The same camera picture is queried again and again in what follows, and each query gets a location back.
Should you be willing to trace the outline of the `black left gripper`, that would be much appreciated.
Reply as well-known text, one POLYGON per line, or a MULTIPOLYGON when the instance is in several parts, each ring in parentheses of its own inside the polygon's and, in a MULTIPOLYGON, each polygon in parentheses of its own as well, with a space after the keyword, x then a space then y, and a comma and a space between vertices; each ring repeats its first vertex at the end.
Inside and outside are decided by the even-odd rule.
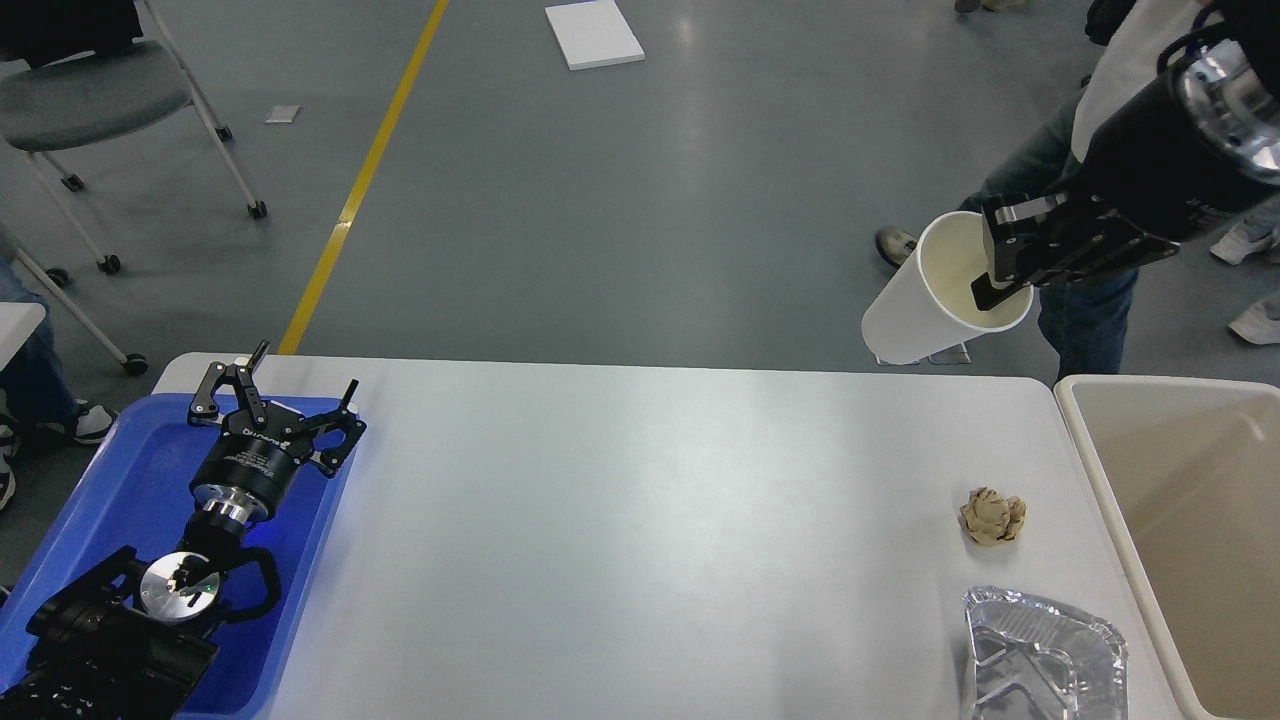
POLYGON ((265 404, 253 380, 253 370, 270 348, 261 341, 243 363, 211 363, 197 386, 187 411, 191 427, 220 423, 214 395, 230 387, 238 411, 223 418, 219 436, 189 483, 195 506, 224 514, 239 523, 270 520, 276 515, 293 480, 312 464, 307 477, 333 478, 346 464, 367 428, 351 401, 358 387, 352 379, 338 405, 326 413, 306 416, 284 404, 265 404), (316 450, 316 439, 333 432, 340 442, 316 450))

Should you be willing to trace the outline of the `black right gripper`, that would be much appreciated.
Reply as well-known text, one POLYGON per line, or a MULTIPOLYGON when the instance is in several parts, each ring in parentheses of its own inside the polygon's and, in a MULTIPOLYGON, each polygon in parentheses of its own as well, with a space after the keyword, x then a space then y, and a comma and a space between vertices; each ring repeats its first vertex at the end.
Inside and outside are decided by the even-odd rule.
POLYGON ((1226 38, 1176 59, 1107 119, 1066 192, 982 204, 975 306, 1172 256, 1276 195, 1277 101, 1226 38))

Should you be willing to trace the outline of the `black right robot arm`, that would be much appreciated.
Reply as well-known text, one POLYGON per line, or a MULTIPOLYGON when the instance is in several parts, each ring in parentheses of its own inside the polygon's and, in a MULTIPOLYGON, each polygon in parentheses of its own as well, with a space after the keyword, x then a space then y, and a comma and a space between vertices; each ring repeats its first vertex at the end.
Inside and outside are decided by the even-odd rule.
POLYGON ((1215 1, 1048 195, 983 206, 982 311, 1030 286, 1155 263, 1277 193, 1277 4, 1215 1))

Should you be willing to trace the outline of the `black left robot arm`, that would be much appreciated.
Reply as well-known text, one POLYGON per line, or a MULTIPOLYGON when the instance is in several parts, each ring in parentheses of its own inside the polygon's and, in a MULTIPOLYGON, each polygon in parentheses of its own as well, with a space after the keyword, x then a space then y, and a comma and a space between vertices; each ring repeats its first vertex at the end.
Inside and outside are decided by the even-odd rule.
POLYGON ((129 406, 3 606, 5 719, 250 719, 276 688, 366 424, 268 398, 268 350, 129 406))

